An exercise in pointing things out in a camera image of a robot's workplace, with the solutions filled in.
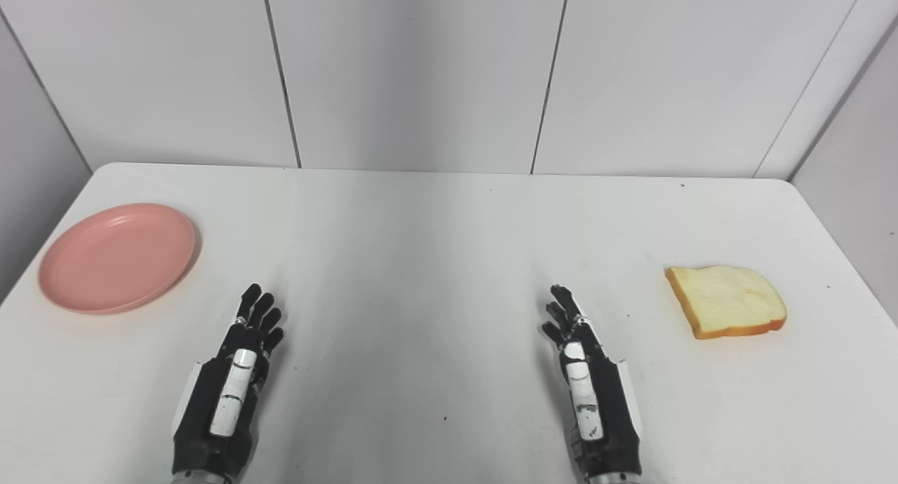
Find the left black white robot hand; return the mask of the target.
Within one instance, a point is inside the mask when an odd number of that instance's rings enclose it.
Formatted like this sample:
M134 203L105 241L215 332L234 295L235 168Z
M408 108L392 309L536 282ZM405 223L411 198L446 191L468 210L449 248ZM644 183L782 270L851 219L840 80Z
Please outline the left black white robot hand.
M173 434L173 483L234 483L253 453L253 418L285 337L272 293L250 285L217 353L185 391Z

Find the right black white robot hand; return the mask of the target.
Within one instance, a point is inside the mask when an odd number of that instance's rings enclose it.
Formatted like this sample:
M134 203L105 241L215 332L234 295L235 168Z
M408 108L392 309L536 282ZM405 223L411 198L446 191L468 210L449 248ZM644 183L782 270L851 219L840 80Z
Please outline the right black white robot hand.
M573 461L587 483L641 483L641 415L626 363L607 356L568 287L549 292L551 320L541 330L558 349L570 392Z

